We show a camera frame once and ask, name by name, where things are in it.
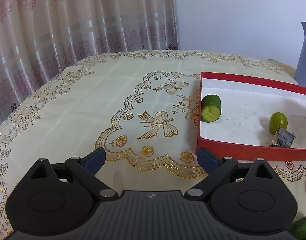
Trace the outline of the green cucumber piece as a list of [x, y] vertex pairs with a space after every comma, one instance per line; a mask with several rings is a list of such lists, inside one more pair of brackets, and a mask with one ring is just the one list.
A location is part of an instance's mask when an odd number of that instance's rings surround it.
[[209, 94], [201, 101], [201, 121], [214, 122], [221, 116], [221, 99], [218, 95]]

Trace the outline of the green pepper piece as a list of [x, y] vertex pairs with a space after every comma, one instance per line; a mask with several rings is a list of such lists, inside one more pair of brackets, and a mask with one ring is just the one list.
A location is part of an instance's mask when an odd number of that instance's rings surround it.
[[294, 222], [289, 233], [296, 239], [306, 239], [306, 216]]

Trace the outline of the green round fruit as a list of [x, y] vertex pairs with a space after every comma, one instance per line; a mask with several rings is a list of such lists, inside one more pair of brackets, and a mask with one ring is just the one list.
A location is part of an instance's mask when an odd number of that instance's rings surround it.
[[283, 113], [275, 112], [271, 115], [269, 120], [269, 132], [274, 135], [279, 127], [287, 129], [288, 119]]

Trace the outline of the pink floral curtain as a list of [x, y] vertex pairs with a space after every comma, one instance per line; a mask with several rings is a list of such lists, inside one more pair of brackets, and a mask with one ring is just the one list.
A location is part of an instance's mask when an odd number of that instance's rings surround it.
[[0, 124], [66, 67], [177, 49], [174, 0], [0, 0]]

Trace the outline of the red shallow tray box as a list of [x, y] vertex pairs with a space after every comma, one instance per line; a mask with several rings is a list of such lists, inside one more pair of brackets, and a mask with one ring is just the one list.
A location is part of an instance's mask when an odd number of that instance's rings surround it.
[[[203, 72], [201, 98], [217, 95], [221, 116], [201, 121], [197, 148], [219, 157], [239, 160], [263, 157], [267, 161], [306, 161], [306, 87], [276, 80], [236, 74]], [[289, 148], [273, 147], [269, 119], [281, 112], [294, 135]]]

